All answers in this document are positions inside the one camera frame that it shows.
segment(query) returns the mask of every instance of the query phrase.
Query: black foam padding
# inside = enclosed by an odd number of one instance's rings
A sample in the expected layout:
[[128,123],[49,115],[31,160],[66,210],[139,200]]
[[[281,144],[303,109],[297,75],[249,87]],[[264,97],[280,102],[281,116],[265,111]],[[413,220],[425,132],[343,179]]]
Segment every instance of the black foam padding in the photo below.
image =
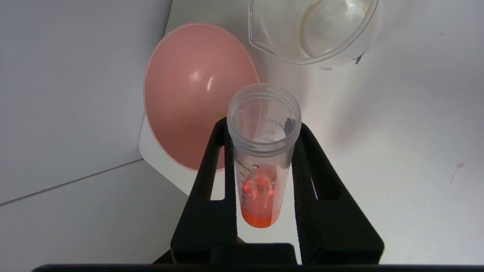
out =
[[296,142],[292,167],[302,263],[377,264],[383,240],[305,124]]
[[322,244],[310,204],[313,201],[314,192],[308,191],[306,185],[303,183],[303,181],[311,179],[307,164],[301,161],[305,157],[303,143],[299,138],[292,156],[294,209],[296,213],[301,261],[303,264],[310,264],[313,262],[320,248],[322,248]]

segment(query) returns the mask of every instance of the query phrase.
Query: white table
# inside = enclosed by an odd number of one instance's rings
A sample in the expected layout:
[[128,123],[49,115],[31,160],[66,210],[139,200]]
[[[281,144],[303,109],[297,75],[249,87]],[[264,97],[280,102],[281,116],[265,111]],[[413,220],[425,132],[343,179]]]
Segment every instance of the white table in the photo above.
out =
[[[176,0],[167,31],[223,26],[247,42],[246,0]],[[292,92],[302,120],[385,242],[381,263],[484,263],[484,17],[479,0],[382,0],[381,29],[358,65],[321,71],[255,52],[268,81]],[[172,162],[146,121],[148,163],[189,194],[195,173]],[[214,185],[222,196],[221,173]],[[298,241],[291,180],[281,216],[247,242]]]

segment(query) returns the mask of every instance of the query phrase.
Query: orange liquid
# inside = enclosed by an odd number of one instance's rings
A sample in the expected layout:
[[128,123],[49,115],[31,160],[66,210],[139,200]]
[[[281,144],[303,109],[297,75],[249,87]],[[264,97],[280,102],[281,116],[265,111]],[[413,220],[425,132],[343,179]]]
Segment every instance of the orange liquid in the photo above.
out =
[[274,203],[276,173],[272,166],[261,164],[254,169],[239,188],[244,220],[253,227],[264,228],[279,218],[281,204]]
[[242,212],[242,217],[244,220],[253,227],[258,228],[265,228],[269,227],[270,225],[274,224],[277,219],[279,218],[279,214],[281,213],[281,209],[279,208],[276,212],[269,216],[259,217],[255,215],[250,215],[248,213]]

